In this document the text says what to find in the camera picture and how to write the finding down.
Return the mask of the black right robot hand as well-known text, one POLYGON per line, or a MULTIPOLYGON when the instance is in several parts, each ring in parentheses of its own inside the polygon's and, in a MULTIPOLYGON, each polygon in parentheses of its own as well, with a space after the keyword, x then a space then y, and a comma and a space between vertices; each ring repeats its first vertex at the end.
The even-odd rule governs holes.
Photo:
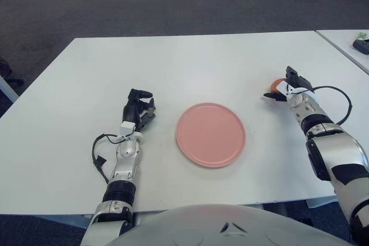
POLYGON ((287 102, 292 97, 292 92, 299 88, 310 90, 312 86, 311 83, 300 76, 296 70, 287 66, 285 78, 275 80, 271 84, 269 92, 264 93, 263 96, 276 101, 287 102))

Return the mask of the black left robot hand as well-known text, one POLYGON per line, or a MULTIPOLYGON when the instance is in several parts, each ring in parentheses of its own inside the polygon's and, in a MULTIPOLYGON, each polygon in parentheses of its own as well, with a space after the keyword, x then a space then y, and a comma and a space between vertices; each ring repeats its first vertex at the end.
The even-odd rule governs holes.
POLYGON ((140 131, 155 118, 155 109, 151 92, 131 89, 123 108, 122 122, 133 123, 134 130, 140 131))

